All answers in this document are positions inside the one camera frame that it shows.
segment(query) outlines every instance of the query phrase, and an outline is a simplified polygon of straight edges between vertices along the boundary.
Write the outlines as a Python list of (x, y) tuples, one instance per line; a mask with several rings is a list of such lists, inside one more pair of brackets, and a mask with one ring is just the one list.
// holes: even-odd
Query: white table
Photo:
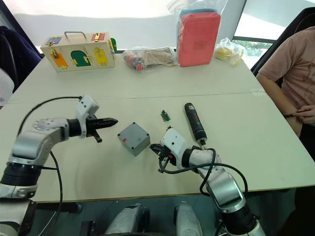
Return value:
[[(238, 168), (247, 178), (249, 190), (280, 189), (315, 184), (315, 163), (265, 93), (179, 96), (97, 100), (99, 118), (113, 117), (118, 123), (99, 130), (103, 142), (94, 138), (70, 138), (53, 148), (61, 167), (65, 201), (118, 199), (198, 193), (201, 178), (188, 172), (160, 174), (158, 156), (146, 148), (137, 157), (120, 143), (117, 134), (133, 121), (157, 143), (169, 124), (195, 145), (183, 106), (191, 102), (198, 110), (208, 135), (224, 163)], [(54, 102), (30, 117), (26, 128), (39, 118), (73, 118), (76, 101)], [(0, 111), (0, 158), (4, 164), (14, 143), (21, 114), (32, 104), (5, 106)], [(163, 122), (165, 109), (170, 122)], [(46, 166), (54, 166), (48, 158)], [(244, 189), (239, 176), (230, 171)], [(58, 201), (59, 184), (54, 171), (42, 171), (36, 201)]]
[[(160, 174), (158, 156), (149, 148), (134, 157), (117, 138), (135, 121), (150, 133), (151, 143), (158, 143), (171, 124), (196, 145), (183, 109), (187, 102), (198, 111), (207, 146), (245, 175), (250, 191), (315, 184), (315, 163), (252, 73), (244, 63), (232, 67), (216, 59), (210, 65), (152, 73), (132, 71), (119, 58), (113, 69), (56, 73), (44, 59), (0, 111), (0, 129), (5, 134), (0, 136), (0, 172), (20, 122), (32, 107), (48, 98), (82, 94), (99, 103), (97, 117), (119, 122), (99, 130), (100, 144), (94, 138), (76, 137), (53, 148), (65, 201), (198, 193), (201, 178), (197, 174)], [(32, 114), (25, 129), (40, 118), (74, 118), (76, 104), (75, 100), (48, 103)], [(162, 121), (162, 109), (170, 122)], [(54, 166), (51, 158), (46, 166)], [(243, 189), (240, 177), (230, 172)], [(38, 184), (35, 201), (59, 200), (54, 171), (42, 171)]]
[(117, 55), (116, 67), (57, 73), (44, 58), (9, 103), (40, 102), (56, 96), (88, 94), (94, 99), (145, 98), (264, 92), (246, 65), (213, 58), (210, 65), (171, 67), (141, 73)]

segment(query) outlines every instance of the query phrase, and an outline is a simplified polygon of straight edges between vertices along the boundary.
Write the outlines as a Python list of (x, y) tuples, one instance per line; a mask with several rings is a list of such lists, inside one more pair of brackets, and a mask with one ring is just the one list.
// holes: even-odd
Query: person's arm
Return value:
[[(261, 86), (263, 86), (268, 96), (274, 101), (275, 105), (283, 115), (296, 113), (296, 107), (284, 95), (281, 88), (276, 84), (276, 82), (268, 79), (266, 76), (260, 73), (258, 73), (257, 75), (257, 80), (260, 82)], [(287, 118), (286, 121), (294, 130), (296, 135), (300, 136), (302, 123), (297, 119), (297, 117)]]
[(268, 79), (266, 76), (258, 73), (257, 80), (265, 89), (269, 97), (274, 101), (277, 108), (283, 115), (296, 113), (297, 108), (290, 102), (290, 100), (284, 95), (281, 88), (276, 82)]

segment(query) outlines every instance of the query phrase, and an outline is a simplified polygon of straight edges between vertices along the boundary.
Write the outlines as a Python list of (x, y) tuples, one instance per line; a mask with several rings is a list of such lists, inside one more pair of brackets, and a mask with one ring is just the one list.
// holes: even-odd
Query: yellow lock panel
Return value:
[(106, 54), (103, 49), (95, 48), (93, 50), (97, 63), (100, 65), (106, 65), (108, 63)]
[(62, 69), (65, 69), (68, 67), (67, 62), (65, 61), (61, 53), (57, 53), (57, 57), (56, 57), (56, 54), (55, 55), (50, 54), (50, 56), (54, 60), (54, 62), (57, 64), (58, 67), (61, 67)]

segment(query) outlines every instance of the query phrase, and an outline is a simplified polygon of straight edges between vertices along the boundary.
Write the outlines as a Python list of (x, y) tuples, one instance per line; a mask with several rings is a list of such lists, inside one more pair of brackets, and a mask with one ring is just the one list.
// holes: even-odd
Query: wooden toy box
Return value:
[(56, 71), (115, 67), (115, 52), (108, 33), (66, 31), (62, 36), (49, 37), (40, 48)]

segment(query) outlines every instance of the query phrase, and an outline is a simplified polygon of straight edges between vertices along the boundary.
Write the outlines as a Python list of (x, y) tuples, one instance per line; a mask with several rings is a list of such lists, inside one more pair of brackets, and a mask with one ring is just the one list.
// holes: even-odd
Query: robotic arm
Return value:
[[(190, 148), (186, 140), (174, 129), (170, 128), (161, 140), (161, 145), (151, 145), (151, 149), (159, 153), (159, 159), (165, 160), (161, 165), (161, 172), (167, 162), (176, 165), (178, 169), (194, 167), (211, 163), (221, 163), (219, 155), (213, 157), (212, 150), (201, 150), (198, 147)], [(198, 168), (197, 172), (204, 179), (209, 170), (209, 165)], [(222, 216), (223, 222), (230, 236), (265, 236), (259, 221), (251, 213), (246, 204), (245, 197), (235, 179), (222, 166), (212, 169), (206, 182), (207, 190), (213, 198)]]
[(36, 193), (37, 180), (55, 144), (74, 136), (94, 136), (99, 143), (102, 139), (96, 130), (118, 122), (112, 118), (97, 119), (94, 114), (98, 108), (85, 95), (77, 105), (75, 119), (41, 119), (33, 124), (33, 130), (17, 137), (0, 181), (0, 212), (6, 212), (0, 214), (0, 235), (17, 235), (23, 228), (30, 228), (36, 204), (29, 198)]

